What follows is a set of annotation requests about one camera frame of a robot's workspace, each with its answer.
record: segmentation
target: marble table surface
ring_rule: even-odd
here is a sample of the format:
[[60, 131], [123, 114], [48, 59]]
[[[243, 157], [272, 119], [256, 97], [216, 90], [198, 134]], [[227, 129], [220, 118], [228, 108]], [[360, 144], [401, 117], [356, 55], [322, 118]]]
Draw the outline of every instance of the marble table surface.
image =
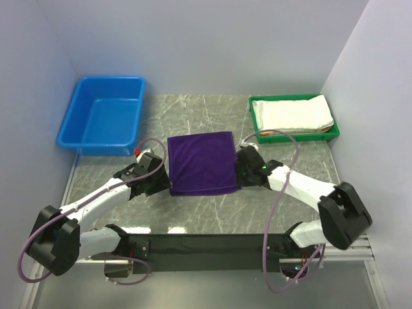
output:
[[[146, 96], [139, 140], [153, 136], [165, 144], [167, 137], [204, 132], [232, 131], [235, 145], [254, 131], [247, 95], [154, 95]], [[154, 147], [162, 155], [160, 147]], [[292, 143], [259, 145], [265, 160], [289, 164]], [[326, 142], [299, 142], [295, 170], [324, 182], [338, 182]], [[69, 202], [94, 191], [117, 171], [133, 163], [134, 157], [83, 156], [73, 176]], [[187, 233], [262, 233], [276, 192], [258, 187], [244, 188], [224, 196], [171, 197], [163, 191], [146, 198], [138, 196], [109, 211], [95, 228], [114, 223], [123, 228], [150, 228], [167, 233], [182, 228]], [[317, 213], [309, 206], [284, 196], [271, 223], [271, 232], [284, 232], [298, 221], [312, 221]]]

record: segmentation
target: white towel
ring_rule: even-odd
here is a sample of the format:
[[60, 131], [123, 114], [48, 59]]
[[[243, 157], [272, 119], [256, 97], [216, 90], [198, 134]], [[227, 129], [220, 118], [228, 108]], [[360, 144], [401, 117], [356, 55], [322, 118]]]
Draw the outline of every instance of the white towel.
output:
[[299, 132], [325, 129], [333, 125], [324, 95], [310, 100], [253, 101], [259, 130]]

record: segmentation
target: white wall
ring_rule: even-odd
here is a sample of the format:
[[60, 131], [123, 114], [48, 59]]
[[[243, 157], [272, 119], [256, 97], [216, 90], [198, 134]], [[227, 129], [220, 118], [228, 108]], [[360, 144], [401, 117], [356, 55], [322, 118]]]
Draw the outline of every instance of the white wall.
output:
[[368, 0], [38, 0], [81, 75], [151, 93], [317, 93]]
[[411, 12], [408, 0], [371, 0], [323, 88], [341, 128], [333, 157], [374, 219], [392, 308], [412, 304]]
[[0, 308], [11, 309], [25, 286], [18, 252], [37, 213], [60, 206], [73, 163], [55, 141], [77, 76], [35, 1], [0, 2], [0, 42]]

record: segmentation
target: cable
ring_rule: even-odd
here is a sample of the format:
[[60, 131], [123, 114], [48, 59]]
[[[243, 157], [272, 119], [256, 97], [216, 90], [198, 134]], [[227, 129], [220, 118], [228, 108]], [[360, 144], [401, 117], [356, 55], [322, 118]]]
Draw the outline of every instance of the cable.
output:
[[[278, 133], [278, 134], [285, 135], [295, 145], [295, 149], [296, 149], [295, 154], [292, 157], [292, 162], [290, 163], [290, 166], [289, 166], [289, 171], [286, 174], [285, 183], [283, 184], [282, 189], [280, 190], [279, 194], [277, 195], [277, 197], [275, 199], [275, 202], [272, 206], [272, 209], [270, 210], [270, 214], [269, 214], [269, 217], [268, 217], [268, 222], [267, 222], [267, 225], [266, 225], [265, 233], [263, 234], [263, 250], [262, 250], [263, 275], [265, 277], [266, 285], [269, 288], [269, 290], [273, 293], [278, 294], [278, 293], [282, 293], [282, 292], [287, 291], [295, 282], [300, 281], [300, 280], [304, 280], [307, 277], [311, 276], [319, 268], [319, 265], [321, 264], [321, 261], [323, 260], [325, 245], [319, 245], [316, 248], [315, 252], [307, 259], [306, 263], [303, 265], [303, 267], [300, 269], [300, 271], [298, 271], [296, 276], [292, 280], [289, 280], [289, 282], [283, 288], [276, 289], [272, 286], [272, 283], [269, 280], [268, 271], [267, 271], [267, 245], [268, 245], [268, 235], [269, 235], [269, 229], [270, 229], [270, 221], [272, 220], [273, 214], [275, 213], [275, 210], [276, 210], [277, 206], [279, 205], [279, 202], [280, 202], [282, 196], [284, 195], [284, 193], [286, 191], [286, 187], [289, 184], [290, 173], [292, 172], [292, 169], [293, 169], [294, 165], [296, 164], [297, 158], [299, 157], [299, 146], [298, 146], [296, 140], [293, 138], [292, 135], [289, 135], [288, 133], [285, 133], [283, 131], [276, 130], [276, 129], [266, 129], [266, 130], [261, 130], [261, 131], [258, 131], [258, 132], [251, 133], [241, 141], [241, 145], [245, 145], [246, 141], [248, 139], [252, 138], [253, 136], [261, 134], [261, 133], [266, 133], [266, 132], [275, 132], [275, 133]], [[303, 278], [300, 278], [301, 275], [303, 274], [304, 270], [308, 267], [309, 263], [319, 253], [319, 251], [321, 249], [322, 249], [321, 257], [319, 258], [315, 268], [309, 274], [307, 274]]]
[[[136, 148], [139, 148], [140, 145], [142, 145], [144, 142], [147, 142], [149, 140], [154, 140], [155, 142], [158, 142], [159, 145], [162, 147], [163, 149], [163, 159], [160, 162], [159, 166], [156, 167], [153, 171], [151, 171], [150, 173], [147, 173], [143, 176], [139, 176], [139, 177], [135, 177], [132, 179], [128, 179], [124, 182], [118, 182], [114, 185], [109, 186], [108, 188], [102, 189], [101, 191], [99, 191], [98, 193], [96, 193], [95, 195], [91, 196], [90, 198], [88, 198], [87, 200], [83, 201], [82, 203], [77, 205], [77, 208], [72, 208], [66, 212], [63, 212], [62, 214], [58, 215], [57, 217], [51, 219], [50, 221], [47, 221], [44, 225], [42, 225], [41, 227], [39, 227], [32, 235], [30, 235], [30, 237], [27, 239], [26, 243], [24, 243], [23, 248], [21, 249], [21, 252], [19, 254], [19, 257], [17, 258], [17, 273], [19, 274], [19, 277], [27, 282], [27, 283], [37, 283], [40, 281], [45, 280], [48, 276], [50, 276], [51, 272], [48, 272], [47, 274], [45, 274], [44, 276], [37, 278], [37, 279], [30, 279], [29, 277], [26, 277], [26, 275], [23, 273], [23, 257], [24, 257], [24, 253], [27, 251], [27, 249], [29, 248], [29, 246], [32, 244], [33, 240], [42, 232], [44, 231], [46, 228], [48, 228], [50, 225], [53, 225], [56, 221], [59, 221], [61, 218], [66, 217], [70, 214], [73, 214], [74, 212], [80, 210], [81, 208], [85, 207], [86, 205], [88, 205], [89, 203], [91, 203], [92, 201], [96, 200], [97, 198], [101, 197], [103, 194], [109, 192], [110, 190], [113, 190], [117, 187], [120, 187], [121, 185], [125, 185], [131, 182], [137, 182], [139, 180], [145, 179], [151, 175], [153, 175], [154, 173], [156, 173], [159, 169], [162, 168], [162, 166], [164, 165], [165, 161], [166, 161], [166, 155], [167, 155], [167, 151], [166, 151], [166, 147], [164, 146], [164, 144], [157, 138], [154, 137], [149, 137], [149, 138], [145, 138], [144, 140], [142, 140]], [[146, 279], [149, 274], [150, 274], [150, 267], [148, 267], [147, 269], [147, 275], [144, 276], [144, 279]]]

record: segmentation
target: blue tub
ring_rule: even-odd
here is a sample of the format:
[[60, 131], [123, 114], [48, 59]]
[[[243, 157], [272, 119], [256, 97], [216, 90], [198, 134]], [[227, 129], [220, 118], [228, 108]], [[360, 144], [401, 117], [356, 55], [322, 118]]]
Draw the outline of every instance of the blue tub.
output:
[[86, 156], [128, 156], [137, 144], [145, 80], [86, 77], [76, 87], [57, 142]]

